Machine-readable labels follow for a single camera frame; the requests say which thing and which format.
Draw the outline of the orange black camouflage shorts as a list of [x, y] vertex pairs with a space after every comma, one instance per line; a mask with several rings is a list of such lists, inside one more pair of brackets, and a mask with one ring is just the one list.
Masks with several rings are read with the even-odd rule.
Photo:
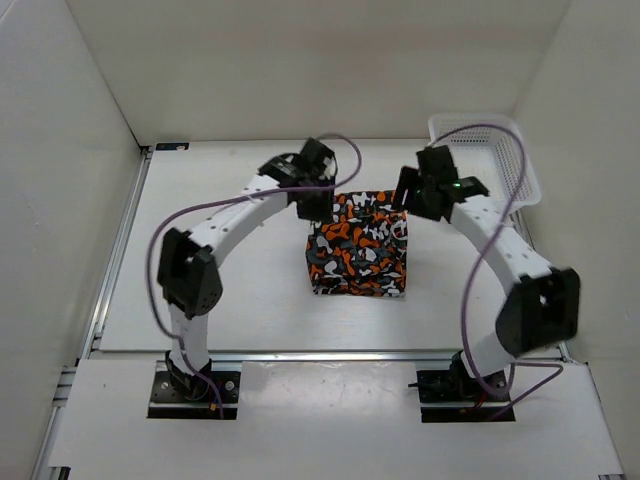
[[404, 296], [408, 221], [394, 197], [393, 190], [339, 193], [332, 219], [311, 224], [305, 260], [314, 294]]

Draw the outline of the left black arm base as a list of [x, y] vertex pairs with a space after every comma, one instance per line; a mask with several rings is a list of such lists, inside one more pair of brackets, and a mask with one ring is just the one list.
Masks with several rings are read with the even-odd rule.
[[216, 395], [208, 382], [199, 377], [187, 376], [184, 381], [179, 380], [165, 362], [157, 362], [147, 417], [171, 420], [236, 420], [241, 371], [230, 367], [213, 370], [212, 365], [209, 365], [201, 373], [209, 374], [219, 395]]

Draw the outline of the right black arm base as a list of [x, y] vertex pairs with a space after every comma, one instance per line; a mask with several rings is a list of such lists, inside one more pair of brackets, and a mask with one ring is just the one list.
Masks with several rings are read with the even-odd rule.
[[509, 394], [489, 395], [455, 362], [446, 369], [417, 370], [407, 387], [418, 393], [421, 422], [425, 424], [516, 421]]

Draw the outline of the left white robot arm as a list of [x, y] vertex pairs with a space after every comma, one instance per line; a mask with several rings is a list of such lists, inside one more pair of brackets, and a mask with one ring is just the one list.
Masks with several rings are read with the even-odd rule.
[[309, 138], [294, 154], [268, 160], [228, 208], [186, 231], [168, 230], [162, 241], [157, 281], [169, 304], [172, 342], [167, 365], [175, 388], [188, 400], [206, 395], [210, 377], [208, 314], [223, 286], [219, 267], [227, 255], [271, 216], [296, 205], [297, 217], [329, 221], [337, 175], [335, 153]]

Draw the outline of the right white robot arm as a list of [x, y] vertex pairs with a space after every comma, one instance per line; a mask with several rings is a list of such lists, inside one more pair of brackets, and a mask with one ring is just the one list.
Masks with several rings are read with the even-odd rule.
[[450, 149], [428, 146], [416, 167], [400, 171], [396, 210], [446, 221], [476, 248], [476, 267], [487, 264], [505, 300], [490, 331], [478, 340], [461, 333], [449, 387], [460, 399], [480, 393], [486, 378], [517, 359], [574, 338], [578, 331], [581, 280], [572, 268], [556, 268], [508, 225], [505, 207], [476, 177], [460, 177]]

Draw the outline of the white plastic mesh basket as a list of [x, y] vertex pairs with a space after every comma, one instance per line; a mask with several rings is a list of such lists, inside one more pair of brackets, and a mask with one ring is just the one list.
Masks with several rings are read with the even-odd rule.
[[503, 205], [515, 190], [521, 152], [512, 138], [518, 125], [508, 116], [488, 113], [441, 113], [428, 120], [429, 136], [449, 147], [461, 177], [474, 176]]

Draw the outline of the front aluminium rail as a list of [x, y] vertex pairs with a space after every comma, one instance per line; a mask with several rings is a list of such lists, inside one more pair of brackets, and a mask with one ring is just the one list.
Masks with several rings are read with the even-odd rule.
[[[210, 351], [214, 362], [346, 362], [346, 361], [435, 361], [451, 360], [455, 350], [316, 350], [316, 351]], [[567, 355], [560, 347], [536, 352], [530, 360], [564, 360]], [[94, 349], [88, 354], [91, 360], [141, 360], [164, 359], [162, 351], [105, 351]]]

